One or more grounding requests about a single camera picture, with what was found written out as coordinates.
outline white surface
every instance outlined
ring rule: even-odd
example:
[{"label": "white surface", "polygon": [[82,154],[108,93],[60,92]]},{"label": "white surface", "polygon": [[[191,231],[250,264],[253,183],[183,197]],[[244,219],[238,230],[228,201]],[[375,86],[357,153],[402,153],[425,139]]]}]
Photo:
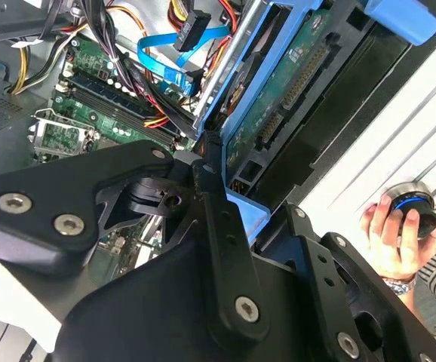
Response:
[{"label": "white surface", "polygon": [[31,4],[31,6],[35,6],[36,8],[43,9],[44,4],[48,2],[45,0],[24,0],[27,4]]},{"label": "white surface", "polygon": [[[5,329],[5,325],[4,323],[0,323],[0,336]],[[0,342],[0,362],[18,362],[31,339],[29,334],[24,330],[9,326]],[[32,353],[32,362],[43,362],[46,355],[47,353],[37,345]]]},{"label": "white surface", "polygon": [[333,230],[359,247],[365,207],[413,180],[422,180],[436,199],[436,51],[300,207],[319,235]]}]

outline screw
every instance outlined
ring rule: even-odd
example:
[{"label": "screw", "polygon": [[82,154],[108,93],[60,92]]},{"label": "screw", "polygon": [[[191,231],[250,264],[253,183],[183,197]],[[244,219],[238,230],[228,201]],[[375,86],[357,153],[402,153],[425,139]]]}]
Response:
[{"label": "screw", "polygon": [[156,156],[157,158],[165,158],[166,157],[166,155],[162,151],[160,151],[158,149],[153,149],[152,150],[152,154],[154,156]]},{"label": "screw", "polygon": [[347,246],[347,243],[345,242],[345,240],[344,240],[342,237],[340,237],[340,236],[336,236],[336,240],[337,240],[337,243],[338,243],[341,247],[346,247],[346,246]]},{"label": "screw", "polygon": [[421,358],[421,362],[432,362],[432,359],[424,353],[419,354],[419,358]]},{"label": "screw", "polygon": [[304,213],[302,209],[296,208],[295,212],[300,217],[306,217],[306,213]]},{"label": "screw", "polygon": [[312,29],[317,29],[319,25],[322,24],[322,17],[319,15],[315,18],[314,23],[312,24]]},{"label": "screw", "polygon": [[350,337],[349,334],[340,332],[337,335],[337,342],[340,345],[340,348],[350,357],[354,360],[357,360],[359,358],[359,347],[357,346],[357,343],[355,343],[355,340]]},{"label": "screw", "polygon": [[62,235],[76,236],[84,231],[84,221],[71,213],[64,213],[54,220],[54,228]]},{"label": "screw", "polygon": [[215,173],[215,170],[209,164],[204,165],[203,168],[208,172]]},{"label": "screw", "polygon": [[255,302],[247,296],[239,296],[235,300],[236,312],[249,323],[255,323],[260,316]]},{"label": "screw", "polygon": [[32,207],[32,200],[22,194],[0,196],[0,210],[6,213],[26,213]]}]

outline bolt hole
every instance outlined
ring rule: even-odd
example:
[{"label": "bolt hole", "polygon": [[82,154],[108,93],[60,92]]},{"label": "bolt hole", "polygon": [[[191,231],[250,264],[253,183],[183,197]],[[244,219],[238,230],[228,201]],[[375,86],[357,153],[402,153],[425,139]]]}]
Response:
[{"label": "bolt hole", "polygon": [[347,349],[353,349],[354,348],[354,346],[352,345],[351,341],[349,341],[348,339],[346,339],[344,341],[344,343],[345,343],[345,346],[347,347]]},{"label": "bolt hole", "polygon": [[19,198],[12,198],[7,200],[7,206],[18,209],[23,206],[23,200],[20,200]]},{"label": "bolt hole", "polygon": [[236,245],[236,238],[233,235],[227,235],[226,241],[228,241],[231,245]]},{"label": "bolt hole", "polygon": [[164,204],[166,205],[166,207],[178,206],[179,204],[181,204],[181,198],[179,196],[172,195],[164,200]]},{"label": "bolt hole", "polygon": [[152,154],[157,158],[166,158],[166,155],[160,149],[152,149]]},{"label": "bolt hole", "polygon": [[329,285],[329,287],[333,287],[335,284],[333,283],[333,280],[330,278],[324,278],[325,282]]},{"label": "bolt hole", "polygon": [[66,220],[66,221],[64,221],[63,224],[66,228],[69,228],[69,229],[77,228],[77,224],[75,222],[73,222],[72,220]]},{"label": "bolt hole", "polygon": [[221,215],[223,216],[223,219],[226,221],[230,221],[232,219],[232,216],[228,211],[222,211]]}]

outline knob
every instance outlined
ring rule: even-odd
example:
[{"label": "knob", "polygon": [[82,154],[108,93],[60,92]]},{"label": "knob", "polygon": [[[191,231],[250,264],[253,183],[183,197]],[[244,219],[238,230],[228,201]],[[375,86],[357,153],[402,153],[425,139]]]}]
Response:
[{"label": "knob", "polygon": [[416,209],[419,213],[418,238],[425,238],[436,229],[434,199],[424,183],[400,183],[390,188],[385,194],[392,199],[389,213],[397,209],[403,212],[399,235],[402,233],[406,215],[412,209]]}]

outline red wire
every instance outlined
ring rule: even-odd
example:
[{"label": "red wire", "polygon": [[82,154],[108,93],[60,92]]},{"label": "red wire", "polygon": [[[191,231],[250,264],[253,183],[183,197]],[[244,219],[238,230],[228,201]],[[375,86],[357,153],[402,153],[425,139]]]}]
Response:
[{"label": "red wire", "polygon": [[238,27],[238,22],[236,20],[235,12],[233,11],[233,8],[226,0],[219,0],[220,4],[226,9],[229,16],[232,18],[232,35],[235,34],[236,29]]},{"label": "red wire", "polygon": [[161,126],[164,126],[166,123],[168,123],[170,120],[169,119],[166,119],[166,120],[164,120],[164,121],[162,121],[162,122],[160,122],[160,123],[157,123],[157,124],[151,124],[150,126],[148,126],[148,128],[158,128],[158,127],[161,127]]}]

